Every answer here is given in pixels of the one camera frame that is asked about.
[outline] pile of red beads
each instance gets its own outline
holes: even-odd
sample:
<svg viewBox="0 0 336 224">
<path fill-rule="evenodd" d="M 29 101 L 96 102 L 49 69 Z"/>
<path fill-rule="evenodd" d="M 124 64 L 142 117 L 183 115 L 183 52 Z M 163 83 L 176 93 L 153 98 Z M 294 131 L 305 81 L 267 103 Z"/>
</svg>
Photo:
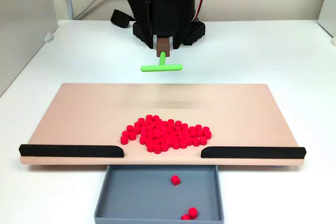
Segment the pile of red beads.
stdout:
<svg viewBox="0 0 336 224">
<path fill-rule="evenodd" d="M 133 125 L 128 125 L 122 132 L 121 144 L 127 144 L 128 140 L 134 141 L 140 135 L 140 144 L 146 145 L 148 152 L 159 154 L 168 151 L 169 148 L 185 149 L 188 146 L 206 145 L 211 138 L 209 127 L 188 126 L 181 121 L 169 119 L 162 121 L 158 115 L 147 115 L 139 118 Z"/>
</svg>

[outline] pink wooden board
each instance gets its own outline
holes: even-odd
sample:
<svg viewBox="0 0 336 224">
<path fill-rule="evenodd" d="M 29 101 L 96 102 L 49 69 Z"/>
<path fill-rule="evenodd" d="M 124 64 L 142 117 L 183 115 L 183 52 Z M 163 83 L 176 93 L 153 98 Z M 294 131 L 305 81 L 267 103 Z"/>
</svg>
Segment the pink wooden board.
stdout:
<svg viewBox="0 0 336 224">
<path fill-rule="evenodd" d="M 147 114 L 210 127 L 205 146 L 148 153 L 121 132 Z M 79 84 L 61 86 L 29 144 L 117 145 L 124 158 L 21 157 L 23 164 L 301 165 L 304 159 L 201 158 L 208 146 L 298 147 L 265 84 Z"/>
</svg>

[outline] red bead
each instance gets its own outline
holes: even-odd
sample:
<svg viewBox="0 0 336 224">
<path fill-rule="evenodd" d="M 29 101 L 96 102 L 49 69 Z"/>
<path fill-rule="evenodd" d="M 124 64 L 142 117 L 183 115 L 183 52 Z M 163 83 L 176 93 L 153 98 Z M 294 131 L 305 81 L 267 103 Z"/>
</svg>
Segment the red bead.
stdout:
<svg viewBox="0 0 336 224">
<path fill-rule="evenodd" d="M 207 143 L 207 139 L 206 139 L 206 137 L 202 136 L 202 137 L 201 137 L 201 142 L 200 142 L 200 144 L 201 144 L 201 145 L 206 145 L 206 143 Z"/>
<path fill-rule="evenodd" d="M 158 140 L 158 139 L 154 139 L 154 140 L 153 140 L 153 144 L 154 144 L 154 145 L 158 145 L 158 144 L 160 144 L 160 140 Z"/>
<path fill-rule="evenodd" d="M 210 131 L 205 131 L 204 136 L 206 137 L 206 139 L 209 140 L 211 138 L 211 132 Z"/>
<path fill-rule="evenodd" d="M 140 136 L 140 144 L 144 145 L 146 144 L 147 137 L 145 136 Z"/>
<path fill-rule="evenodd" d="M 195 137 L 195 138 L 193 139 L 193 145 L 197 147 L 197 146 L 199 146 L 199 143 L 200 143 L 199 138 L 198 138 L 198 137 Z"/>
<path fill-rule="evenodd" d="M 197 137 L 197 132 L 196 131 L 190 131 L 191 137 Z"/>
<path fill-rule="evenodd" d="M 192 219 L 192 220 L 196 219 L 197 218 L 197 209 L 194 208 L 194 207 L 189 208 L 188 214 L 189 214 L 190 219 Z"/>
<path fill-rule="evenodd" d="M 181 220 L 190 220 L 189 215 L 182 215 Z"/>
<path fill-rule="evenodd" d="M 120 142 L 121 144 L 128 144 L 128 136 L 122 136 Z"/>
<path fill-rule="evenodd" d="M 136 135 L 140 134 L 140 128 L 139 127 L 134 127 L 133 130 L 134 130 Z"/>
<path fill-rule="evenodd" d="M 168 145 L 168 147 L 172 147 L 173 146 L 173 140 L 171 139 L 166 139 L 166 144 Z"/>
<path fill-rule="evenodd" d="M 186 141 L 188 146 L 193 145 L 193 139 L 191 137 L 187 137 Z"/>
<path fill-rule="evenodd" d="M 154 152 L 154 144 L 148 144 L 147 145 L 147 151 L 148 152 Z"/>
<path fill-rule="evenodd" d="M 147 115 L 147 116 L 146 116 L 146 120 L 151 121 L 152 119 L 153 119 L 153 116 L 152 116 L 152 115 Z"/>
<path fill-rule="evenodd" d="M 186 140 L 181 140 L 180 141 L 180 147 L 181 147 L 181 149 L 186 149 L 187 148 L 187 141 Z"/>
<path fill-rule="evenodd" d="M 168 148 L 169 148 L 169 146 L 168 146 L 167 142 L 161 143 L 161 149 L 162 149 L 163 152 L 168 151 Z"/>
<path fill-rule="evenodd" d="M 180 143 L 178 142 L 178 141 L 174 141 L 173 142 L 173 149 L 174 150 L 177 150 L 177 149 L 179 149 L 180 148 Z"/>
<path fill-rule="evenodd" d="M 164 136 L 161 136 L 159 138 L 160 143 L 166 142 L 166 138 Z"/>
<path fill-rule="evenodd" d="M 154 145 L 154 153 L 160 154 L 161 153 L 161 145 Z"/>
<path fill-rule="evenodd" d="M 181 183 L 181 180 L 177 175 L 174 175 L 170 180 L 174 186 L 177 186 L 179 183 Z"/>
<path fill-rule="evenodd" d="M 179 139 L 180 141 L 183 141 L 183 140 L 185 140 L 185 136 L 184 136 L 184 135 L 181 135 L 181 136 L 178 137 L 178 139 Z"/>
<path fill-rule="evenodd" d="M 128 131 L 128 132 L 131 132 L 131 131 L 133 131 L 133 125 L 128 125 L 127 127 L 126 127 L 126 130 Z"/>
<path fill-rule="evenodd" d="M 154 139 L 154 135 L 153 135 L 153 134 L 150 134 L 150 133 L 148 133 L 148 134 L 147 134 L 147 138 L 149 138 L 149 139 L 153 140 L 153 139 Z"/>
<path fill-rule="evenodd" d="M 149 144 L 153 144 L 153 140 L 150 138 L 146 139 L 146 146 L 148 146 Z"/>
<path fill-rule="evenodd" d="M 202 130 L 198 130 L 197 131 L 197 136 L 198 137 L 201 137 L 201 136 L 203 136 L 204 135 L 204 131 L 202 131 Z"/>
<path fill-rule="evenodd" d="M 136 135 L 136 133 L 135 133 L 134 131 L 130 132 L 130 134 L 129 134 L 128 137 L 129 137 L 130 140 L 135 140 L 135 139 L 137 139 L 137 135 Z"/>
</svg>

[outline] gray plastic bin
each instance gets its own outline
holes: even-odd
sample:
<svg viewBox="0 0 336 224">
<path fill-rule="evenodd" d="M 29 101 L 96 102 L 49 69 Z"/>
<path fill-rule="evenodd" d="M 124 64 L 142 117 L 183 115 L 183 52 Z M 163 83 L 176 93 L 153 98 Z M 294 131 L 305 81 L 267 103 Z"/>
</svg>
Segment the gray plastic bin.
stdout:
<svg viewBox="0 0 336 224">
<path fill-rule="evenodd" d="M 174 186 L 171 177 L 181 183 Z M 196 207 L 195 220 L 181 220 Z M 96 212 L 96 224 L 224 222 L 217 166 L 111 165 Z"/>
</svg>

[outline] green plastic pusher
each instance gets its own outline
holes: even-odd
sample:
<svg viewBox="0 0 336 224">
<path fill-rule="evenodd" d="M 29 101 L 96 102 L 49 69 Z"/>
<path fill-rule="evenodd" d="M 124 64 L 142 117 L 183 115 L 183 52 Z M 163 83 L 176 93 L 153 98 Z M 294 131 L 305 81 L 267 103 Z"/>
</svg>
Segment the green plastic pusher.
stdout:
<svg viewBox="0 0 336 224">
<path fill-rule="evenodd" d="M 183 66 L 180 64 L 166 65 L 165 63 L 166 63 L 166 52 L 162 51 L 160 53 L 159 65 L 141 66 L 140 70 L 142 72 L 159 72 L 159 71 L 180 71 L 183 69 Z"/>
</svg>

